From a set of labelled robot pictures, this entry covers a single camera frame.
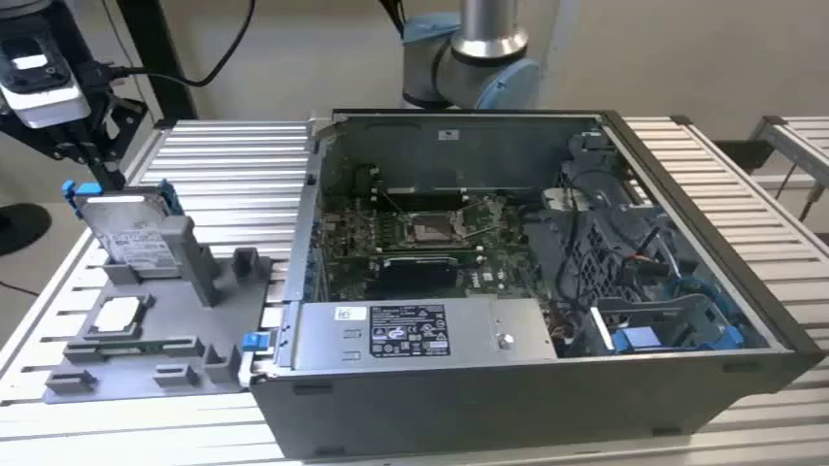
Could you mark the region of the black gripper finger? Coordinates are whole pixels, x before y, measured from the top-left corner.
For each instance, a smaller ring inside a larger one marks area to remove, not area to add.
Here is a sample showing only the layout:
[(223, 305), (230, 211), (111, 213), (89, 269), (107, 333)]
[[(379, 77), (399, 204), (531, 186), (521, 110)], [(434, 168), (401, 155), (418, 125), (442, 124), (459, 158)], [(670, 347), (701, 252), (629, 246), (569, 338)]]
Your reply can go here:
[(1, 115), (1, 132), (53, 160), (69, 159), (85, 165), (87, 156), (77, 144), (72, 123), (32, 129), (12, 114)]
[(126, 152), (126, 133), (115, 126), (110, 133), (106, 118), (88, 116), (83, 120), (83, 150), (87, 165), (103, 190), (122, 190), (126, 178), (120, 171), (120, 160)]

